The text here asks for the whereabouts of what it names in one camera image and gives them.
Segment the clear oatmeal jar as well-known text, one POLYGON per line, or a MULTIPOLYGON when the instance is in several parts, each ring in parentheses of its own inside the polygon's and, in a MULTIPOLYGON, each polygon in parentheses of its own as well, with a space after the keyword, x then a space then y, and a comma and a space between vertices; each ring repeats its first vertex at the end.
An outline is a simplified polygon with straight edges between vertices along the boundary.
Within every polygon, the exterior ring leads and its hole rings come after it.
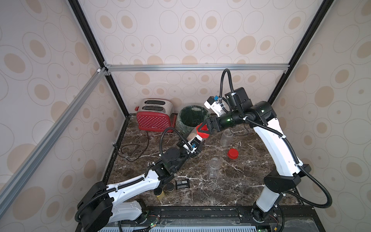
POLYGON ((208 163, 207 173, 210 178, 218 178, 220 173, 221 160, 218 157, 213 157, 208 163))

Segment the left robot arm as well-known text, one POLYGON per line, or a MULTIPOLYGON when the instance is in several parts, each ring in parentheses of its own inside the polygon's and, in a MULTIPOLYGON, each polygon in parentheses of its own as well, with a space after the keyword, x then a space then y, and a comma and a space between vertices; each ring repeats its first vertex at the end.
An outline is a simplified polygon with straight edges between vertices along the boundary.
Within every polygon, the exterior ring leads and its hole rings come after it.
POLYGON ((111 222, 144 217, 144 205, 127 200, 149 190, 163 190, 188 159, 201 153, 203 145, 192 143, 191 148, 191 152, 185 148, 168 149, 144 174, 132 179, 110 185, 95 183, 77 205, 75 220, 82 231, 97 232, 111 222))

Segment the small red jar lid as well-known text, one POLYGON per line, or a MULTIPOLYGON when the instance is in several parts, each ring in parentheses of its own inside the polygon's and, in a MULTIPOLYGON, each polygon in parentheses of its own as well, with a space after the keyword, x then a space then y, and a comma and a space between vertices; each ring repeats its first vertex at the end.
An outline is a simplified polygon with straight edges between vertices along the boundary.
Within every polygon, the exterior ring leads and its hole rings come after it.
POLYGON ((239 156, 239 152, 238 150, 234 149, 234 148, 231 148, 228 153, 227 153, 227 156, 232 159, 232 160, 235 160, 238 158, 239 156))

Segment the red-lid oatmeal jar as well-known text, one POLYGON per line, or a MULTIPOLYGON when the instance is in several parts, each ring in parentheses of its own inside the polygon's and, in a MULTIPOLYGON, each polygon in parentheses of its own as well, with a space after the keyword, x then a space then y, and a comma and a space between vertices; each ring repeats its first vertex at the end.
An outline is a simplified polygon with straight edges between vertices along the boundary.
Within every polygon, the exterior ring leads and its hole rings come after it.
POLYGON ((190 144, 191 148, 196 149, 202 143, 203 138, 201 138, 196 132, 191 132, 187 136, 187 141, 190 144))
POLYGON ((229 147, 234 139, 234 134, 230 129, 224 130, 221 139, 220 139, 220 144, 223 147, 229 147))

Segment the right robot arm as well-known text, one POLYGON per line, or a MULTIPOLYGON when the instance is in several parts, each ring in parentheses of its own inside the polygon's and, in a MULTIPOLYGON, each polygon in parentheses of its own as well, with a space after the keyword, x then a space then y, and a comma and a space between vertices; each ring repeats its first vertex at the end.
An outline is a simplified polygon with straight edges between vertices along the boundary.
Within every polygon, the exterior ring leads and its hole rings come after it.
POLYGON ((310 174, 310 165, 302 163, 297 157, 292 145, 281 130, 276 113, 268 102, 261 101, 248 108, 245 107, 243 114, 236 109, 225 113, 221 104, 213 97, 210 97, 204 105, 216 113, 215 117, 205 122, 208 132, 220 132, 247 123, 259 135, 275 163, 276 169, 265 176, 265 187, 254 204, 257 213, 268 213, 279 202, 283 194, 295 196, 317 208, 329 208, 332 205, 330 193, 310 174), (324 192, 327 198, 326 203, 316 204, 291 192, 291 189, 295 188, 304 176, 307 176, 324 192))

